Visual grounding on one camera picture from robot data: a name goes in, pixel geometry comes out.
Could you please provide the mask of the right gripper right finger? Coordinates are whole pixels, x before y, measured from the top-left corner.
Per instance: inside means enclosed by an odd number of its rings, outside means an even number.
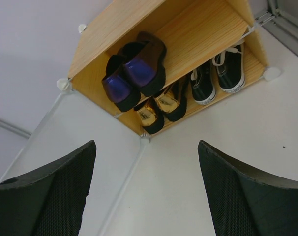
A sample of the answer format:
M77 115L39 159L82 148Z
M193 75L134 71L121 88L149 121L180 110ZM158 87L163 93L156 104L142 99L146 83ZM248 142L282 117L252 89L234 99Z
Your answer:
M218 236L298 236L298 181L239 161L205 141L198 155Z

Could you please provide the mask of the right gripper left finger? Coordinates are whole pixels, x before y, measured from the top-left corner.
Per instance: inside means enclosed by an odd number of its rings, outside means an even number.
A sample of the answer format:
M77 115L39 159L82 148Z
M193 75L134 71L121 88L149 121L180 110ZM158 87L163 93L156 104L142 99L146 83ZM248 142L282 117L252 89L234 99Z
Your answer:
M0 236L77 236L89 194L96 144L0 183Z

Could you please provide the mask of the black white sneaker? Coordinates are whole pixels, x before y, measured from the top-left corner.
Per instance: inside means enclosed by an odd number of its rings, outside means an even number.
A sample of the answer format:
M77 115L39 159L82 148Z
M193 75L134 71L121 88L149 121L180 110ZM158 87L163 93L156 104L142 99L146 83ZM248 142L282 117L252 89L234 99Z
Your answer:
M211 62L195 68L190 75L193 99L199 105L207 105L216 97L216 89L212 83Z
M244 40L240 40L212 58L219 86L225 93L236 93L244 87L246 79L243 62Z

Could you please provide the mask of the gold loafer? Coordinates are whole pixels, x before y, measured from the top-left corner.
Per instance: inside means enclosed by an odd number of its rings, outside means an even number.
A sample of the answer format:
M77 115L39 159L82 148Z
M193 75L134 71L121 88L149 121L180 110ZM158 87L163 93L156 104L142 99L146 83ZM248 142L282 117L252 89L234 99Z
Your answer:
M155 134L163 128L164 117L153 98L136 105L134 111L140 119L141 126L148 134Z
M183 77L153 96L158 108L170 122L181 119L187 109L188 79Z

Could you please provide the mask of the purple pointed loafer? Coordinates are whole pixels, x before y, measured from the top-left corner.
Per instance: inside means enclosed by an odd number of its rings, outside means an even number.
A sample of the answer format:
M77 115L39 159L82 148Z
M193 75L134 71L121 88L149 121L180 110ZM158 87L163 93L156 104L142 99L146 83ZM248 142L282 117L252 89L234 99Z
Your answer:
M163 61L167 48L155 35L142 31L136 41L125 44L120 50L125 57L123 68L129 81L145 96L158 93L165 85Z
M107 62L102 85L109 100L121 112L127 112L138 104L141 98L139 88L149 82L137 58L145 46L144 42L128 43Z

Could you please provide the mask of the wooden shoe cabinet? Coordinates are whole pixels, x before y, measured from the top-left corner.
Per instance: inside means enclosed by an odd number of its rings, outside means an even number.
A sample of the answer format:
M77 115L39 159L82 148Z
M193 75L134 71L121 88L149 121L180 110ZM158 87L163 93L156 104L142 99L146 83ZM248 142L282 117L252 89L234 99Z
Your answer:
M134 111L121 112L106 97L101 80L111 55L147 31L167 48L166 85L180 79L238 41L243 41L246 84L260 78L273 80L280 70L268 63L258 27L268 22L254 18L246 0L115 0L88 25L80 25L81 38L68 77L59 79L62 92L76 90L132 131L146 135Z

